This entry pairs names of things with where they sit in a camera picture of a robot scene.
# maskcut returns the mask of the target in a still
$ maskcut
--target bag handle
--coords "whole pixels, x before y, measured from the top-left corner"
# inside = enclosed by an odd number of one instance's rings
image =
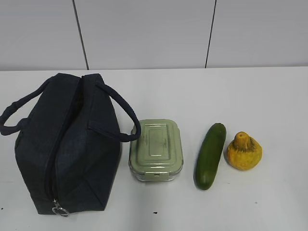
[[[39,96],[46,88],[46,86],[49,84],[50,78],[47,79],[36,91],[32,92],[31,94],[21,98],[20,100],[13,102],[11,106],[8,106],[3,114],[0,116],[0,133],[3,136],[11,135],[15,132],[20,131],[22,128],[24,128],[28,123],[28,118],[21,119],[18,124],[14,127],[7,127],[5,126],[5,122],[10,118],[11,115],[13,115],[19,108],[24,106],[27,102],[32,100],[33,98]]]
[[[134,110],[130,107],[130,105],[120,96],[114,89],[107,86],[104,83],[96,82],[95,85],[105,91],[111,98],[113,98],[123,109],[124,111],[129,115],[129,117],[133,120],[135,127],[136,127],[136,133],[135,134],[125,134],[121,132],[112,132],[108,129],[108,125],[103,125],[102,123],[91,121],[89,123],[89,128],[97,133],[100,133],[102,135],[108,136],[110,138],[119,140],[121,142],[130,142],[138,139],[141,135],[141,126],[140,122],[136,117],[136,114]]]

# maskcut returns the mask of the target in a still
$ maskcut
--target zipper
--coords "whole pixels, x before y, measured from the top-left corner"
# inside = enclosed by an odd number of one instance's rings
[[[72,104],[70,105],[69,112],[64,120],[64,124],[59,133],[58,140],[54,145],[54,149],[51,153],[51,157],[49,159],[49,163],[47,165],[47,175],[45,177],[45,192],[48,199],[53,202],[54,207],[51,209],[55,214],[60,215],[62,217],[69,216],[69,212],[67,209],[62,208],[59,204],[59,196],[57,190],[57,176],[56,176],[56,154],[60,144],[61,139],[63,138],[65,132],[68,127],[72,124],[72,122],[76,119],[79,114],[80,109],[83,105],[83,94],[82,94],[82,79],[80,79],[75,95],[72,99]]]
[[[69,212],[65,208],[62,208],[56,199],[53,200],[53,203],[55,207],[52,208],[52,211],[55,214],[60,215],[62,217],[68,217]]]

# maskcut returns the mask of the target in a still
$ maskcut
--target container lid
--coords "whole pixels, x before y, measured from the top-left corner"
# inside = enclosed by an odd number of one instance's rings
[[[131,142],[129,164],[133,173],[177,174],[183,166],[180,130],[168,119],[141,120],[141,136]]]

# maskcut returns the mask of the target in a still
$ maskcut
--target cucumber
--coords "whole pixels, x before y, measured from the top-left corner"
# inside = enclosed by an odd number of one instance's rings
[[[194,173],[195,184],[199,189],[208,190],[214,182],[226,133],[225,126],[216,123],[209,129],[202,142]]]

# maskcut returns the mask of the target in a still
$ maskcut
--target white table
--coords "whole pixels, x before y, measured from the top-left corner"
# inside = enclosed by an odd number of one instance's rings
[[[171,182],[138,182],[129,173],[126,143],[105,211],[38,215],[15,162],[17,134],[1,136],[1,231],[308,230],[308,67],[64,72],[100,73],[138,119],[176,121],[183,170]],[[56,73],[0,72],[1,113]],[[7,125],[27,116],[34,104]],[[121,130],[130,132],[129,117],[117,105],[115,110]],[[262,145],[263,159],[241,172],[222,157],[213,186],[201,191],[193,182],[194,163],[215,122],[227,128],[225,147],[243,130]]]

